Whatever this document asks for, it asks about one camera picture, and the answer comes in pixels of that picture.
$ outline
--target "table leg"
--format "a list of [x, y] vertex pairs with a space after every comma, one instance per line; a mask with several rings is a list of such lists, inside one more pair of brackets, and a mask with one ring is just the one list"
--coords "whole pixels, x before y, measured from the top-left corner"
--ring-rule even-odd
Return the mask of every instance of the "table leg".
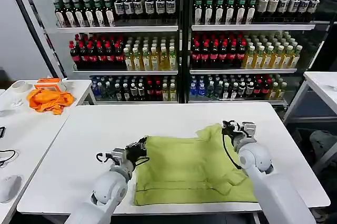
[[290, 106], [289, 106], [288, 110], [286, 111], [286, 113], [283, 117], [283, 123], [285, 125], [288, 123], [289, 119], [291, 118], [293, 113], [296, 111], [296, 109], [299, 106], [301, 100], [304, 98], [304, 96], [308, 92], [308, 89], [309, 89], [309, 86], [308, 86], [308, 84], [306, 82], [306, 79], [305, 79], [304, 82], [302, 83], [299, 91], [296, 93], [295, 97], [291, 101]]

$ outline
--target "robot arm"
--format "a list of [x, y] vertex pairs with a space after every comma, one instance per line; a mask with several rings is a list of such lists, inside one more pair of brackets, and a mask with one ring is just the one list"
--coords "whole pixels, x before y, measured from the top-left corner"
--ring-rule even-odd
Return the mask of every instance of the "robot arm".
[[223, 139], [231, 138], [240, 167], [253, 182], [254, 194], [270, 224], [316, 224], [290, 181], [272, 166], [268, 150], [254, 139], [256, 125], [223, 121]]

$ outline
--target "orange cloth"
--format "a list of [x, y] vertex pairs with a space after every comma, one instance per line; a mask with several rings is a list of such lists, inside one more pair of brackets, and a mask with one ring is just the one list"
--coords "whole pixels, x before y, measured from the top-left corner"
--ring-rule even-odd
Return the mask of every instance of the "orange cloth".
[[74, 102], [74, 97], [67, 92], [35, 89], [28, 94], [27, 100], [29, 106], [37, 112], [53, 111], [54, 115], [60, 115], [63, 107]]

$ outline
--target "orange box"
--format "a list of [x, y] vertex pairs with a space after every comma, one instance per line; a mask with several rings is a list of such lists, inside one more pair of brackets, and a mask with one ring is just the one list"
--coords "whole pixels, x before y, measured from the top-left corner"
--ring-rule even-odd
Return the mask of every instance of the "orange box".
[[53, 91], [67, 90], [59, 78], [40, 78], [34, 86], [36, 89], [48, 89]]

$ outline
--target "shelf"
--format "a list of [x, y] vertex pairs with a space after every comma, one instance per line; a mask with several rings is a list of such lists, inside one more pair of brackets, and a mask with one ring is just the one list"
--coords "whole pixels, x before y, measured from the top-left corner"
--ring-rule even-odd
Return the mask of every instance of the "shelf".
[[190, 70], [190, 74], [287, 74], [297, 69], [220, 69], [220, 70]]
[[76, 76], [90, 75], [177, 75], [177, 70], [74, 70]]
[[192, 25], [194, 31], [206, 30], [312, 30], [315, 24], [219, 24]]
[[285, 100], [189, 100], [189, 103], [229, 103], [229, 102], [235, 102], [235, 103], [240, 103], [240, 102], [268, 102], [273, 106], [287, 106], [287, 103]]
[[122, 26], [122, 27], [85, 27], [85, 28], [51, 28], [48, 33], [104, 33], [104, 32], [174, 32], [177, 25], [172, 26]]

